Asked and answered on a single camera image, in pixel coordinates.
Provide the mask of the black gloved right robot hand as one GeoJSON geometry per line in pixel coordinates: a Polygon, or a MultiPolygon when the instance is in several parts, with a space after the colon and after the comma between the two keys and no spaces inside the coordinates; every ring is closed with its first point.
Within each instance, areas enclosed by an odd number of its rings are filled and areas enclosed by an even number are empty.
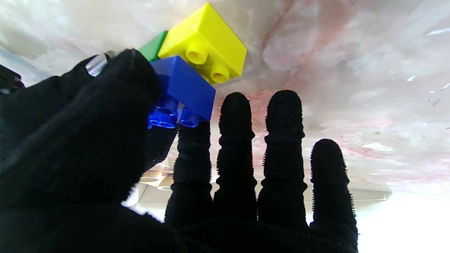
{"type": "Polygon", "coordinates": [[[92,77],[85,59],[62,76],[53,76],[28,88],[12,91],[8,83],[1,87],[1,170],[20,162],[27,138],[40,128],[44,133],[57,126],[65,134],[78,134],[97,115],[110,116],[114,101],[119,100],[118,82],[113,72],[139,53],[124,50],[111,61],[98,78],[92,77]]]}

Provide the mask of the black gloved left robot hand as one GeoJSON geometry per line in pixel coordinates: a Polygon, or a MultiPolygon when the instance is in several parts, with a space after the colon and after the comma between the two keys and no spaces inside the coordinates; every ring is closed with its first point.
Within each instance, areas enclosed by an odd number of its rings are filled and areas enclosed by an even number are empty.
{"type": "Polygon", "coordinates": [[[80,133],[60,126],[27,138],[1,170],[2,253],[357,253],[358,229],[342,151],[311,153],[313,221],[304,182],[302,101],[277,91],[267,108],[264,180],[252,166],[249,101],[221,107],[218,191],[211,196],[210,124],[147,128],[161,88],[139,54],[113,77],[119,100],[80,133]]]}

